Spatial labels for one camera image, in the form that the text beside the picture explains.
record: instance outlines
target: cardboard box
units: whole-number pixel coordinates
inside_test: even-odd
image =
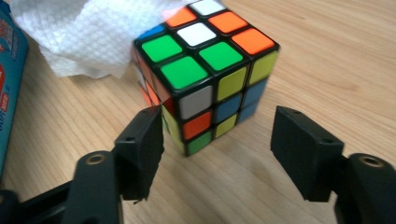
[[[0,0],[0,178],[27,48],[28,41],[14,24],[9,5]]]

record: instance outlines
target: rubik's cube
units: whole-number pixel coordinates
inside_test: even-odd
[[[215,0],[178,10],[134,41],[139,83],[187,156],[254,114],[279,45]]]

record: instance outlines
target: paper towel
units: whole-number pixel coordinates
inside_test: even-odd
[[[191,0],[11,0],[16,23],[58,77],[120,77],[132,41]]]

